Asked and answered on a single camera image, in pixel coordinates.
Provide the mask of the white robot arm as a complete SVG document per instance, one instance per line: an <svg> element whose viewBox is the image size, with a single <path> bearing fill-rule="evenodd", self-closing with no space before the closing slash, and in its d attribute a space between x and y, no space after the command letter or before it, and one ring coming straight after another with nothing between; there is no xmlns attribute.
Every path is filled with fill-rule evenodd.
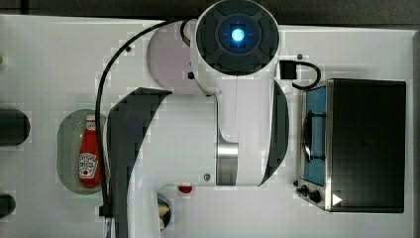
<svg viewBox="0 0 420 238"><path fill-rule="evenodd" d="M169 186L260 186L274 174L289 133L279 51L268 10L221 0L191 33L188 86L140 87L111 109L110 238L160 238L158 195Z"/></svg>

